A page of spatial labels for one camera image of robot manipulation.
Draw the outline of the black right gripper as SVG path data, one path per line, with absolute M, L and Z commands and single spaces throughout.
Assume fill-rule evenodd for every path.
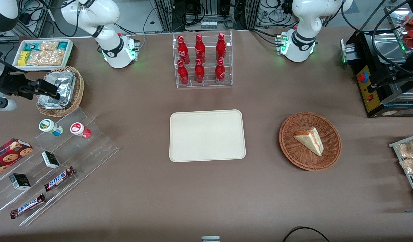
M 25 77 L 27 72 L 9 67 L 0 67 L 0 93 L 15 95 L 22 98 L 33 98 L 33 95 L 46 95 L 60 100 L 58 87 L 44 79 L 30 82 Z

